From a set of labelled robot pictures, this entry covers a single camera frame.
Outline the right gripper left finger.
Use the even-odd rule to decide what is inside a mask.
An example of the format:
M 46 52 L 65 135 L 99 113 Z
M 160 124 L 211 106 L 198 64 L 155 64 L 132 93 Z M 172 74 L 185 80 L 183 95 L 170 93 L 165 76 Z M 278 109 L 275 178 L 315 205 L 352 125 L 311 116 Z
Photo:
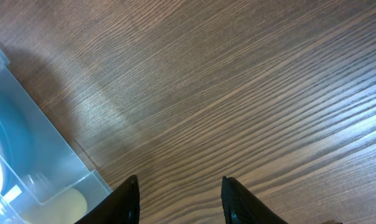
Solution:
M 138 224 L 139 220 L 139 182 L 131 175 L 76 224 Z

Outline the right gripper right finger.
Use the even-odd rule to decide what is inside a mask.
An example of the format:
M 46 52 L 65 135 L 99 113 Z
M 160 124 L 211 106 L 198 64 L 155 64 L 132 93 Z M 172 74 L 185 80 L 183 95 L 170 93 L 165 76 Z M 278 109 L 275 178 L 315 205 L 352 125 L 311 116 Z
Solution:
M 287 224 L 233 177 L 222 178 L 221 200 L 226 224 Z

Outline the cream cup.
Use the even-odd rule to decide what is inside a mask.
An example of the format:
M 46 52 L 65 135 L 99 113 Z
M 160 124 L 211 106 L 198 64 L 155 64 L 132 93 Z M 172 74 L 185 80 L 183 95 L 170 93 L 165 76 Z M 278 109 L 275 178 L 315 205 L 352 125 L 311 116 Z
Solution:
M 87 202 L 76 189 L 68 189 L 45 205 L 31 207 L 20 214 L 31 224 L 71 224 L 85 216 Z

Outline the blue plate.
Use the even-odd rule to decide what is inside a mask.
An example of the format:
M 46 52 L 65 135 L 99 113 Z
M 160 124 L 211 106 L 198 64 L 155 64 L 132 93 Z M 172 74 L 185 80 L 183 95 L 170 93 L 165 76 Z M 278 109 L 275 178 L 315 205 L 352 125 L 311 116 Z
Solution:
M 10 171 L 6 172 L 3 189 L 6 193 L 32 168 L 32 136 L 27 121 L 17 104 L 7 95 L 0 93 L 0 146 Z

